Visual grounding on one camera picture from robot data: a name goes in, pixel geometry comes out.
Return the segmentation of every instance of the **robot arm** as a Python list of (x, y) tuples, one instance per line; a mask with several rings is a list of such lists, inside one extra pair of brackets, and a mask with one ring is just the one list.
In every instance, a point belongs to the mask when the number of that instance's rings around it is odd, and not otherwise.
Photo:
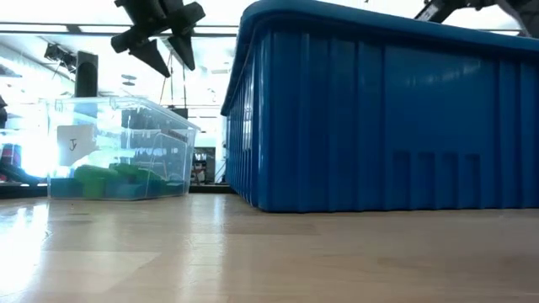
[(183, 0), (116, 0), (115, 4), (123, 7), (133, 22), (130, 29), (111, 39), (110, 44), (117, 53), (129, 50), (134, 57), (170, 77), (157, 49), (157, 41), (149, 38), (171, 29), (168, 43), (190, 70), (195, 69), (191, 35), (195, 24), (205, 17), (204, 9), (198, 3), (184, 5)]
[(443, 23), (454, 11), (461, 8), (475, 8), (480, 10), (493, 5), (499, 5), (509, 16), (517, 21), (524, 35), (533, 36), (529, 33), (531, 24), (523, 21), (522, 16), (529, 12), (524, 12), (526, 4), (534, 0), (425, 0), (424, 8), (415, 18), (422, 21)]

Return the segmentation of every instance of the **blue storage container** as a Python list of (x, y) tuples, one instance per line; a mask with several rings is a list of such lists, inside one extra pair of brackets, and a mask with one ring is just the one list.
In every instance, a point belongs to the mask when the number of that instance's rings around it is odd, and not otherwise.
[(236, 52), (227, 181), (253, 206), (539, 205), (539, 41), (261, 0)]

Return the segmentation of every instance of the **ribbed container wall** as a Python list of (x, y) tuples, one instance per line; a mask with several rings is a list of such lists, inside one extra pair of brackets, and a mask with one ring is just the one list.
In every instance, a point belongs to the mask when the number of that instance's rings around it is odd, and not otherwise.
[(537, 207), (538, 80), (501, 50), (281, 21), (237, 79), (228, 181), (270, 212)]

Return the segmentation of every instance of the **wooden floor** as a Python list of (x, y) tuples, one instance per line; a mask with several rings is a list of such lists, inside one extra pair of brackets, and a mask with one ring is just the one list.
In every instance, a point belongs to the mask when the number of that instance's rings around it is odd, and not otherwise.
[(539, 212), (0, 201), (0, 302), (539, 302)]

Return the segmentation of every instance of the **clear plastic bin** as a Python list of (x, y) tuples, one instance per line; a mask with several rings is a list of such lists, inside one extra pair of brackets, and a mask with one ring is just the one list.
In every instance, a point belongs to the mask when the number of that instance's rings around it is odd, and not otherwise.
[(199, 128), (141, 98), (47, 104), (53, 199), (152, 199), (189, 191)]

